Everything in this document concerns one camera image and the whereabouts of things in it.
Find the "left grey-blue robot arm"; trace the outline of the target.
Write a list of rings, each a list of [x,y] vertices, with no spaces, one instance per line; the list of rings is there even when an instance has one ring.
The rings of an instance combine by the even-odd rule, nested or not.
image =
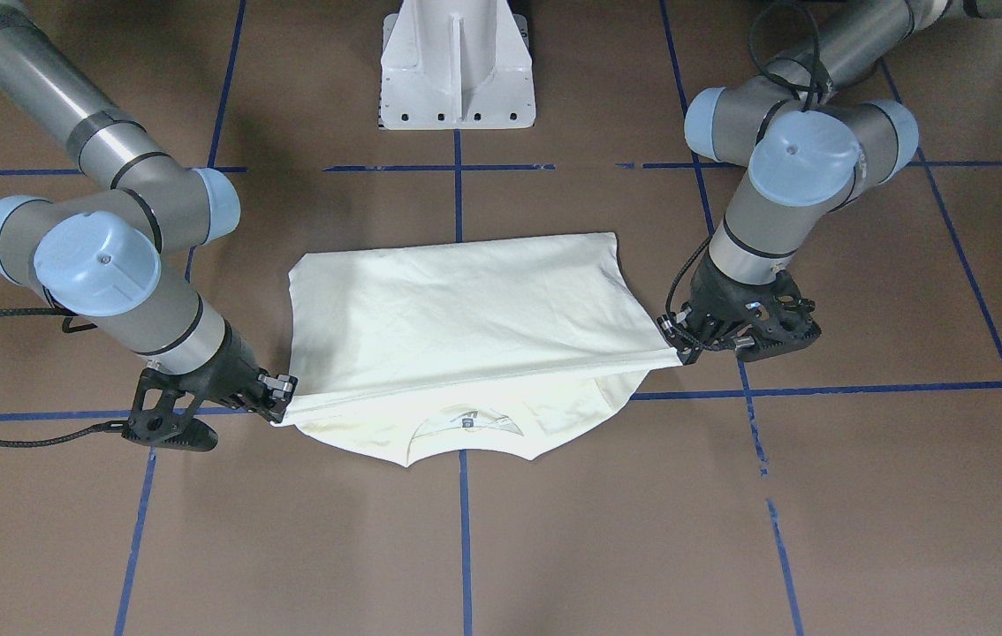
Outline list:
[[[920,147],[913,113],[892,100],[849,108],[831,98],[890,49],[941,18],[1002,18],[1002,1],[848,1],[825,24],[796,1],[811,27],[804,42],[736,87],[704,89],[687,106],[684,136],[696,154],[745,169],[714,233],[683,273],[688,298],[657,319],[683,365],[703,352],[743,362],[805,349],[821,335],[789,262],[824,215],[892,180]]]

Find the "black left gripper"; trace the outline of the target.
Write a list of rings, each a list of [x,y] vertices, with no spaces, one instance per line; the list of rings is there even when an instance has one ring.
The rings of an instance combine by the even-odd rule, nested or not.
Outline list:
[[[696,266],[690,282],[688,301],[683,306],[683,323],[677,314],[658,316],[658,328],[682,365],[694,365],[703,352],[726,349],[748,326],[742,317],[740,287],[745,284],[732,279],[719,269],[710,256]]]

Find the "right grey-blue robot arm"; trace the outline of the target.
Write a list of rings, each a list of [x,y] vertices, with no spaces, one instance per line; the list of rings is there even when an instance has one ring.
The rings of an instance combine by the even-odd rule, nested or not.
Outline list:
[[[282,421],[296,380],[260,367],[241,334],[167,262],[236,229],[241,201],[229,178],[179,165],[20,1],[0,1],[0,90],[100,186],[71,201],[0,199],[0,275],[143,359],[140,393]]]

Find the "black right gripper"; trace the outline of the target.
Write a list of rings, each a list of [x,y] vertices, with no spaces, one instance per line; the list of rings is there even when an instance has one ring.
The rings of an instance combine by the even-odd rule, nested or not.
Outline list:
[[[292,375],[271,375],[258,365],[246,339],[230,323],[214,357],[193,372],[175,375],[174,386],[230,408],[243,408],[272,426],[283,426],[286,411],[298,387]]]

